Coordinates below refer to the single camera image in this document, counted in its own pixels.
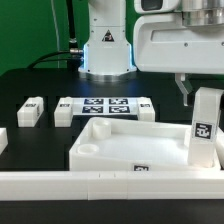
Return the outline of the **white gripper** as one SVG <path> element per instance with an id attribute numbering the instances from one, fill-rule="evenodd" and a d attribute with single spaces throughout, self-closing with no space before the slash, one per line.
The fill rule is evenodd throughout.
<path id="1" fill-rule="evenodd" d="M 180 13 L 141 16 L 134 26 L 134 61 L 140 71 L 176 73 L 189 106 L 189 75 L 224 74 L 224 25 L 186 27 Z"/>

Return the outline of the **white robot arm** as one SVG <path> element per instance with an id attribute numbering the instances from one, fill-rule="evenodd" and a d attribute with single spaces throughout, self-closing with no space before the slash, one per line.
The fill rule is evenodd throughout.
<path id="1" fill-rule="evenodd" d="M 140 17 L 125 35 L 126 0 L 88 0 L 90 37 L 79 71 L 114 80 L 140 70 L 173 73 L 182 93 L 189 74 L 224 74 L 224 0 L 134 0 Z"/>

